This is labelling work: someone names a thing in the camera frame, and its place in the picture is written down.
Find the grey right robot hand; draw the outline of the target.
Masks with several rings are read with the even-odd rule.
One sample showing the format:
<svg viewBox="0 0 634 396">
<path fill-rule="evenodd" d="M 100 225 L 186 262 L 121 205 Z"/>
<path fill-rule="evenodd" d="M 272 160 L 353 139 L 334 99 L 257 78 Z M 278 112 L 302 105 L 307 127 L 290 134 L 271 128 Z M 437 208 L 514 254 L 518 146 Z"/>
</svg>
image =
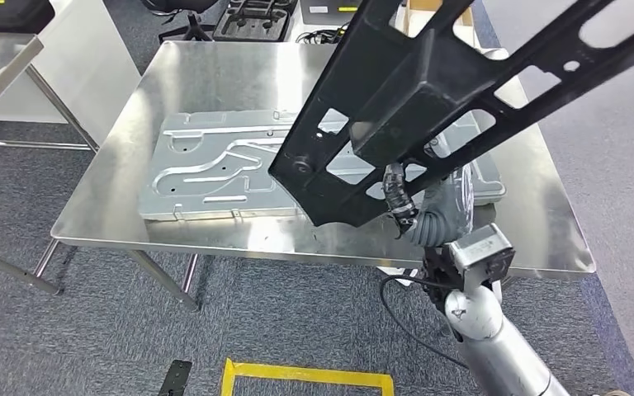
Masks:
<svg viewBox="0 0 634 396">
<path fill-rule="evenodd" d="M 472 230 L 474 191 L 468 165 L 427 187 L 420 207 L 406 191 L 400 163 L 386 167 L 382 190 L 400 236 L 415 246 L 438 247 Z"/>
</svg>

